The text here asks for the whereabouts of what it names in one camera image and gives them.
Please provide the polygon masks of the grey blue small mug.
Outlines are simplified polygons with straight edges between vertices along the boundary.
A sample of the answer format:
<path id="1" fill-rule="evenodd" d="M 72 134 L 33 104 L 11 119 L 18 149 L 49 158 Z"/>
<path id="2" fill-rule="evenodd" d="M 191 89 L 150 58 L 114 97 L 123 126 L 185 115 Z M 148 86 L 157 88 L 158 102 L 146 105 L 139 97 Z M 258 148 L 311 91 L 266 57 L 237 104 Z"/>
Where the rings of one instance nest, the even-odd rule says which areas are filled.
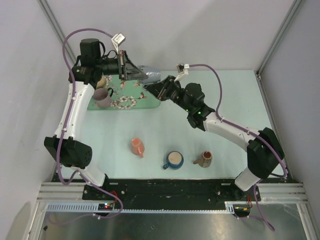
<path id="1" fill-rule="evenodd" d="M 147 76 L 146 79 L 140 79 L 137 82 L 140 85 L 148 85 L 161 81 L 161 70 L 155 67 L 139 65 L 138 66 L 142 72 L 144 72 Z"/>

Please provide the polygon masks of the beige round mug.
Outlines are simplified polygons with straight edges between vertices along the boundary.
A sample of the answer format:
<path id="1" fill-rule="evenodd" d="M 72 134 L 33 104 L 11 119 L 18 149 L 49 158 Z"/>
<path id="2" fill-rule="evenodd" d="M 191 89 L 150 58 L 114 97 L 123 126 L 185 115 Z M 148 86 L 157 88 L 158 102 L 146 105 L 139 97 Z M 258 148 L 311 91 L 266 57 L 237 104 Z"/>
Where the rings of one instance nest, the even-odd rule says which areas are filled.
<path id="1" fill-rule="evenodd" d="M 107 84 L 106 77 L 103 75 L 101 79 L 96 84 L 96 89 L 104 88 Z"/>

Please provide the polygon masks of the lilac mug black handle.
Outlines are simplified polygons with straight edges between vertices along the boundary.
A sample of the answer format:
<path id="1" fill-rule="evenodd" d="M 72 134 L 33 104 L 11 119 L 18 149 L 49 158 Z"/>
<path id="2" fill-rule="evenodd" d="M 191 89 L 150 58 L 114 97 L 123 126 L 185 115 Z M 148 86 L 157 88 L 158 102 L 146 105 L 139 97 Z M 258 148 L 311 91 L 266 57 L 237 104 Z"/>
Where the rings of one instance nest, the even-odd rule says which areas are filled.
<path id="1" fill-rule="evenodd" d="M 99 108 L 106 109 L 113 102 L 113 93 L 114 90 L 111 87 L 99 88 L 94 91 L 92 98 L 95 100 L 95 103 Z"/>

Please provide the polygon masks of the salmon pink mug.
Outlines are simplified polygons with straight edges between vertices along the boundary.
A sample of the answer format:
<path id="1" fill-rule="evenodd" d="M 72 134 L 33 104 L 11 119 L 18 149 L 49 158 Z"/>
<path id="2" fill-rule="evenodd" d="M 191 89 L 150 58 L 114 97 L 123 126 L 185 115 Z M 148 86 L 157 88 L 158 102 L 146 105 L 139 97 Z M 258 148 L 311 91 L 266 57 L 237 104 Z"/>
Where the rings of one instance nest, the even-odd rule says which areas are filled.
<path id="1" fill-rule="evenodd" d="M 131 140 L 131 152 L 136 156 L 140 156 L 141 158 L 144 157 L 145 146 L 139 138 L 134 138 Z"/>

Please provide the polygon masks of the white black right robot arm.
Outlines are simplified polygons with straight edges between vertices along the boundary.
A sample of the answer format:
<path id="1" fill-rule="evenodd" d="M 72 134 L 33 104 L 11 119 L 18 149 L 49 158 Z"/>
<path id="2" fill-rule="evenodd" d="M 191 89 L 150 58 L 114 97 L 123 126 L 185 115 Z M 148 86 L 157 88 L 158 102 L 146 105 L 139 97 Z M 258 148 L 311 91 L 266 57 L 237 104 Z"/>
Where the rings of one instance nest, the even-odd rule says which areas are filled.
<path id="1" fill-rule="evenodd" d="M 272 129 L 242 127 L 219 117 L 216 110 L 205 104 L 205 94 L 200 84 L 188 83 L 182 87 L 174 76 L 169 75 L 159 82 L 145 84 L 143 89 L 161 102 L 171 100 L 185 110 L 193 128 L 217 134 L 247 153 L 247 167 L 235 178 L 235 185 L 231 187 L 234 199 L 243 200 L 253 185 L 268 178 L 277 165 L 283 164 L 285 154 Z"/>

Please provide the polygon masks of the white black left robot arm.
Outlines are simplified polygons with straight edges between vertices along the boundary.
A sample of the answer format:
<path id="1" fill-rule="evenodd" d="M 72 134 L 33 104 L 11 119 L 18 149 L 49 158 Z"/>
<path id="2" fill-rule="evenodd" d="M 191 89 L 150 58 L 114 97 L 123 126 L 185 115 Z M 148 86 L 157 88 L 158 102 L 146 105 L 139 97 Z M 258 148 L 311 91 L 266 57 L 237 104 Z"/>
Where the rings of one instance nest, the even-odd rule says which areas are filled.
<path id="1" fill-rule="evenodd" d="M 82 127 L 88 105 L 98 82 L 104 75 L 118 76 L 123 82 L 145 80 L 147 75 L 137 67 L 125 50 L 115 50 L 115 56 L 101 53 L 105 46 L 96 38 L 80 42 L 80 55 L 74 66 L 69 66 L 68 97 L 60 123 L 53 136 L 44 139 L 44 146 L 61 167 L 70 168 L 81 175 L 99 199 L 107 199 L 111 187 L 105 184 L 106 174 L 93 160 L 93 150 L 81 141 Z"/>

